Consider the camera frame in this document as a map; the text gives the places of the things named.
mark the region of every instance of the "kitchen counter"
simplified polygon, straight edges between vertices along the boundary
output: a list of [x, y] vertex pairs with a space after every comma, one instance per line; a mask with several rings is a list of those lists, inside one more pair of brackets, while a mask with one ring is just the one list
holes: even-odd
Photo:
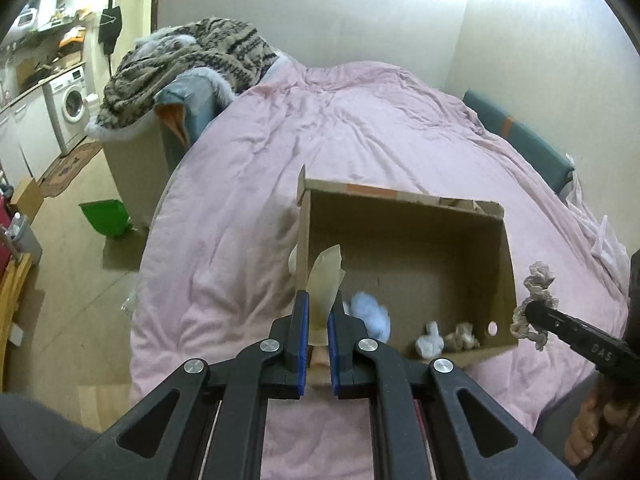
[[12, 99], [11, 102], [9, 102], [9, 104], [7, 104], [6, 106], [0, 108], [0, 114], [2, 112], [4, 112], [5, 110], [7, 110], [9, 107], [15, 105], [20, 99], [25, 98], [27, 95], [29, 95], [31, 92], [33, 92], [35, 89], [37, 88], [41, 88], [43, 85], [45, 85], [46, 83], [48, 83], [49, 81], [54, 80], [55, 78], [66, 74], [67, 72], [71, 72], [72, 70], [75, 70], [76, 68], [78, 68], [79, 66], [84, 65], [86, 62], [85, 61], [81, 61], [80, 63], [76, 63], [75, 65], [70, 66], [69, 68], [65, 68], [64, 70], [61, 70], [60, 72], [56, 72], [55, 74], [52, 74], [44, 79], [41, 79], [40, 81], [38, 81], [38, 84], [32, 86], [31, 88], [29, 88], [26, 92], [22, 92], [20, 95], [18, 95], [18, 97], [16, 97], [15, 99]]

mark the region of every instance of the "metal screw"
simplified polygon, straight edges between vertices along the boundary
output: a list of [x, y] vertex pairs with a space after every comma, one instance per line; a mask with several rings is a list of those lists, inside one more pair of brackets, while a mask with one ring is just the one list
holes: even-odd
[[204, 363], [200, 359], [189, 359], [184, 364], [184, 371], [188, 374], [199, 374], [204, 370]]
[[278, 348], [280, 348], [280, 343], [275, 339], [265, 339], [260, 343], [260, 350], [263, 352], [275, 352]]
[[358, 341], [358, 348], [360, 350], [364, 350], [365, 352], [373, 352], [378, 348], [378, 342], [375, 339], [369, 339], [367, 337]]
[[434, 362], [433, 367], [436, 369], [436, 371], [440, 372], [441, 374], [448, 374], [450, 371], [453, 370], [453, 363], [448, 359], [436, 359], [436, 362]]

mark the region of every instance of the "triangular cutout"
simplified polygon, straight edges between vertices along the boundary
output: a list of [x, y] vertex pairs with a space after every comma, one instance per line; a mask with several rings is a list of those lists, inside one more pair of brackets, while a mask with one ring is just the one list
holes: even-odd
[[180, 392], [172, 390], [133, 426], [118, 438], [118, 445], [143, 458], [151, 458], [158, 451]]
[[517, 437], [497, 420], [468, 390], [458, 392], [460, 406], [480, 454], [489, 458], [518, 443]]

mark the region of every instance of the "brown floor mat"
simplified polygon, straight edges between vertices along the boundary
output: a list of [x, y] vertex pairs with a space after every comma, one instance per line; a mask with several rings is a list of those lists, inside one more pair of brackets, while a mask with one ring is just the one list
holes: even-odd
[[71, 153], [60, 160], [58, 165], [40, 184], [40, 191], [44, 196], [58, 196], [71, 184], [95, 155], [100, 153], [100, 142], [88, 142], [76, 146]]

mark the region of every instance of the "pink bedsheet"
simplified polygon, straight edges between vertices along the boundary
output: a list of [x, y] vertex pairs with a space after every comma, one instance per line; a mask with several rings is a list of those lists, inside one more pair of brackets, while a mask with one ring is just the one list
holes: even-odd
[[[292, 62], [239, 97], [178, 169], [140, 269], [133, 401], [188, 358], [234, 357], [290, 312], [287, 257], [298, 235], [303, 164], [311, 178], [499, 202], [518, 301], [529, 265], [541, 260], [556, 273], [562, 311], [621, 333], [625, 298], [574, 218], [459, 99], [388, 64]], [[470, 374], [532, 430], [545, 405], [591, 368], [551, 336], [543, 352], [521, 342]], [[270, 402], [262, 477], [372, 478], [367, 403], [312, 388], [301, 401]]]

